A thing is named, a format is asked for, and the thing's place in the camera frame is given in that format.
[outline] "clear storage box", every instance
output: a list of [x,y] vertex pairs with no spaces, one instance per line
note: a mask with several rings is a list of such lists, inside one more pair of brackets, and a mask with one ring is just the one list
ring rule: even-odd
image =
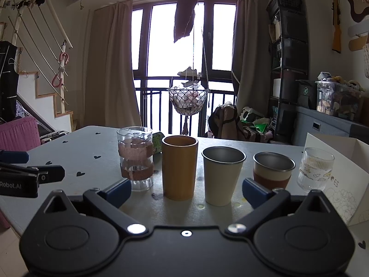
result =
[[357,121],[360,117],[362,92],[347,85],[330,81],[316,81],[317,111]]

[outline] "gray table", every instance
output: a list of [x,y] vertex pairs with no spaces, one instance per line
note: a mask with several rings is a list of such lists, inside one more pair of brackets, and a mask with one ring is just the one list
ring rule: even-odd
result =
[[[116,132],[117,129],[114,128],[89,126],[29,151],[30,160],[26,166],[45,165],[50,161],[65,168],[65,178],[59,183],[41,185],[36,199],[0,196],[0,208],[18,234],[23,233],[52,190],[62,189],[67,195],[80,195],[90,188],[104,189],[121,180]],[[224,228],[252,211],[250,204],[243,198],[241,185],[246,177],[252,176],[253,155],[262,151],[278,152],[292,158],[296,163],[296,169],[292,172],[287,190],[295,195],[306,194],[296,183],[303,147],[211,138],[199,138],[198,140],[199,153],[193,199],[175,202],[163,197],[161,155],[158,154],[154,156],[154,186],[146,192],[132,192],[131,197],[120,209],[148,227],[215,224]],[[245,152],[247,156],[232,202],[224,207],[207,204],[204,196],[201,151],[217,145],[237,148]],[[355,241],[362,241],[365,239],[364,236],[368,235],[365,230],[368,230],[369,222],[366,223],[350,227]],[[349,267],[351,276],[366,276],[369,262],[362,261],[363,257],[367,257],[366,254],[363,255],[363,251],[355,251]]]

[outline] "wire basket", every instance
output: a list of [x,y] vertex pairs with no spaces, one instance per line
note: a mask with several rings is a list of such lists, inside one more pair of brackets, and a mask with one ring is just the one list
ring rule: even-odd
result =
[[169,100],[181,115],[194,115],[204,106],[209,90],[168,89]]

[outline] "pink sofa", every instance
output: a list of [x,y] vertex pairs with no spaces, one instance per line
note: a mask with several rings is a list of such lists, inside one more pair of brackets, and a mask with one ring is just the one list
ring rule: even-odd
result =
[[[37,120],[25,117],[0,125],[0,150],[29,151],[41,145],[38,134]],[[10,225],[0,211],[0,225]]]

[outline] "black shelving unit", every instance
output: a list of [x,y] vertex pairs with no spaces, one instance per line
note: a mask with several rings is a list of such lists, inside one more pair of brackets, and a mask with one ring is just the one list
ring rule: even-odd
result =
[[[298,82],[309,79],[309,35],[301,0],[271,0],[271,24],[280,24],[280,37],[271,41],[269,117],[276,141],[291,143],[296,119]],[[279,97],[273,97],[274,79],[280,78]]]

